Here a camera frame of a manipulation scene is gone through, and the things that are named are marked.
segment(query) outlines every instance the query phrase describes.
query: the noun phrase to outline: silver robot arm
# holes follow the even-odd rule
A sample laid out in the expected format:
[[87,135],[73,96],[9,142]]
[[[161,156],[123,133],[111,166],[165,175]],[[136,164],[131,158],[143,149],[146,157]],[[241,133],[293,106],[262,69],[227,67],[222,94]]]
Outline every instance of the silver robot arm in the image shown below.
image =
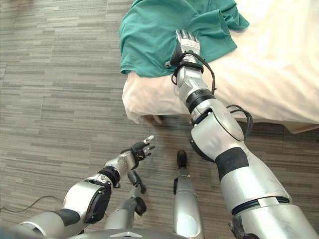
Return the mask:
[[240,125],[203,82],[201,68],[188,64],[196,63],[191,53],[199,54],[199,41],[184,30],[176,31],[176,35],[177,48],[166,66],[177,65],[179,98],[194,125],[191,145],[217,165],[221,191],[233,215],[230,228],[235,237],[318,239],[276,176],[246,147]]
[[125,149],[108,161],[97,174],[75,184],[67,192],[62,209],[38,214],[27,221],[13,226],[16,233],[46,238],[68,238],[81,233],[89,224],[101,220],[108,206],[112,190],[120,179],[136,168],[139,161],[149,156],[154,146],[149,146],[154,137]]

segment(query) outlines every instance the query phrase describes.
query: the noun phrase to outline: green cloth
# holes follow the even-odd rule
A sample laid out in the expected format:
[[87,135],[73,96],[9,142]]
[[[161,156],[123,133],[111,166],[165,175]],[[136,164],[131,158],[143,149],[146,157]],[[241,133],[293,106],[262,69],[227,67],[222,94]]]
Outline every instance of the green cloth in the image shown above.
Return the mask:
[[164,64],[176,47],[175,29],[197,36],[201,56],[213,61],[237,47],[229,29],[248,25],[233,0],[136,0],[120,26],[121,72],[170,75]]

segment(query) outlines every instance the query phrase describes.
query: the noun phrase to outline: mattress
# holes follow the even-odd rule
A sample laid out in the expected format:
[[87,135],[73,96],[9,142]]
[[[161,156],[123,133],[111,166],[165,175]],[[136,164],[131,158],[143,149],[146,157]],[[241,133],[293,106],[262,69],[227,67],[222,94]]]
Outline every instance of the mattress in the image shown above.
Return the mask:
[[[257,121],[319,124],[319,1],[237,0],[237,7],[251,25],[231,32],[236,50],[209,62],[216,98]],[[203,80],[211,86],[207,69]],[[136,123],[145,115],[188,114],[170,76],[130,72],[122,99]]]

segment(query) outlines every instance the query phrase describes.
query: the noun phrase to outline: gray carpet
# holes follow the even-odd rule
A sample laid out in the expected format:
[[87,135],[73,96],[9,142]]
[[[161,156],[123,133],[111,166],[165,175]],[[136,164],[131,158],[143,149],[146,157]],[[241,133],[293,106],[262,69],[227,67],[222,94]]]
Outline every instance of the gray carpet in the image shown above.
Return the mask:
[[[172,229],[175,155],[185,149],[206,238],[233,238],[216,166],[188,144],[190,125],[165,117],[146,127],[126,118],[121,100],[118,27],[131,0],[0,0],[0,206],[23,209],[38,197],[64,198],[82,178],[127,146],[154,134],[152,157],[137,169],[148,187],[148,211],[137,226]],[[291,135],[256,124],[247,145],[267,163],[319,232],[319,130]],[[127,179],[109,214],[124,199]],[[43,199],[23,213],[0,213],[2,226],[60,203]],[[87,231],[103,227],[106,218]]]

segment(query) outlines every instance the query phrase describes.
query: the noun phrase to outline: wire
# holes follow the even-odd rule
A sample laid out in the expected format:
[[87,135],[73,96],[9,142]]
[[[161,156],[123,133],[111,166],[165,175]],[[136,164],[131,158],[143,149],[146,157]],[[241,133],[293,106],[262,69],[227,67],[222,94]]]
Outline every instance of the wire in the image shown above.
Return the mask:
[[24,211],[26,211],[26,210],[32,208],[32,207],[34,206],[34,204],[36,204],[38,201],[40,201],[40,200],[43,199],[43,198],[53,198],[53,199],[55,199],[55,200],[57,200],[57,201],[62,202],[62,200],[59,199],[59,198],[57,198],[57,197],[47,195],[47,196],[42,196],[42,197],[38,198],[38,199],[35,200],[30,206],[26,207],[25,209],[18,210],[18,211],[14,211],[14,210],[8,209],[8,208],[6,208],[6,207],[1,207],[1,208],[0,208],[0,212],[1,212],[2,210],[6,210],[6,211],[11,212],[11,213],[21,213],[21,212],[24,212]]
[[207,69],[210,71],[210,74],[213,78],[212,80],[212,84],[211,84],[211,93],[214,95],[216,87],[215,87],[215,74],[213,72],[213,70],[210,68],[209,64],[205,61],[205,59],[201,58],[199,55],[197,55],[196,53],[192,52],[192,51],[185,51],[183,54],[181,54],[181,56],[179,57],[179,62],[182,61],[182,59],[187,55],[192,55],[195,58],[197,58],[201,63],[203,63],[204,66],[207,67]]
[[173,77],[174,77],[174,74],[172,74],[172,76],[171,76],[170,80],[171,80],[171,82],[172,82],[174,85],[176,85],[176,86],[177,86],[177,82],[173,80]]
[[253,129],[254,120],[253,120],[252,115],[248,111],[246,111],[242,107],[240,107],[239,105],[229,105],[226,108],[230,108],[230,107],[237,108],[236,110],[230,111],[231,114],[235,113],[235,112],[242,112],[245,114],[246,120],[247,120],[247,128],[246,128],[246,132],[245,132],[244,136],[246,138],[250,134],[251,130]]

